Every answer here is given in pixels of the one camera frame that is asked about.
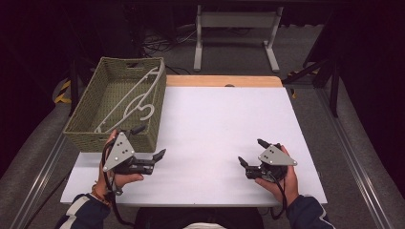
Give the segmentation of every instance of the wicker basket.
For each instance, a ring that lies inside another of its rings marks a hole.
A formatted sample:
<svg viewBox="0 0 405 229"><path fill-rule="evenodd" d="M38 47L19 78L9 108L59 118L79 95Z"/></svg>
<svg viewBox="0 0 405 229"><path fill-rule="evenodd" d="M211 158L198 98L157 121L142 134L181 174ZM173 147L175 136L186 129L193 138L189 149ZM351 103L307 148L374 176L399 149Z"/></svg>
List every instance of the wicker basket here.
<svg viewBox="0 0 405 229"><path fill-rule="evenodd" d="M108 129L113 128L122 119L126 107L130 106L129 103L133 99L151 88L157 76L155 74L148 76L136 86L133 92L130 94L128 92L152 69L159 68L162 61L162 58L115 59L102 57L64 130L66 137L81 152L102 152L111 133L106 133ZM151 109L136 110L117 126L121 130L130 130L141 124L146 125L143 132L129 137L136 152L154 153L156 150L161 107L166 89L166 72L164 64L162 66L163 72L159 81L141 103L141 105L153 105L155 111L152 116L141 121L143 117L151 113ZM104 122L101 133L96 133L97 126L127 94L128 96Z"/></svg>

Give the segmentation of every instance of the metal frame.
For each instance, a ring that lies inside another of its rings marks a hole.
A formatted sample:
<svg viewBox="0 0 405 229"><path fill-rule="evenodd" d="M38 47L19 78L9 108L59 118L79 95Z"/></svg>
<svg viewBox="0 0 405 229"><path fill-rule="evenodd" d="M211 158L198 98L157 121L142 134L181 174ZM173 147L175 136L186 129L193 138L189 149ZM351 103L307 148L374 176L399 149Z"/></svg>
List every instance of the metal frame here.
<svg viewBox="0 0 405 229"><path fill-rule="evenodd" d="M202 68L203 60L203 28L271 28L268 40L264 41L265 50L274 73L278 73L280 68L277 64L274 51L272 49L276 37L278 25L281 20L283 8L278 8L276 12L220 12L202 11L202 6L197 8L197 44L194 55L194 71L199 72Z"/></svg>

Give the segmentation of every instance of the white table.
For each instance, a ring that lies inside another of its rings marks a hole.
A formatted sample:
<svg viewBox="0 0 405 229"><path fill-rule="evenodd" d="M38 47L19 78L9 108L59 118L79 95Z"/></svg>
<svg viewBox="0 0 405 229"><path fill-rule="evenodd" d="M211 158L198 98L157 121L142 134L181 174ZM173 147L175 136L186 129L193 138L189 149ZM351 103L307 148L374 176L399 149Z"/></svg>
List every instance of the white table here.
<svg viewBox="0 0 405 229"><path fill-rule="evenodd" d="M326 203L325 193L285 88L167 87L154 173L123 188L117 203L131 206L274 206L273 195L252 179L238 156L259 165L257 138L282 143L292 158L299 192ZM138 154L150 158L150 154ZM81 153L61 202L88 193L100 153Z"/></svg>

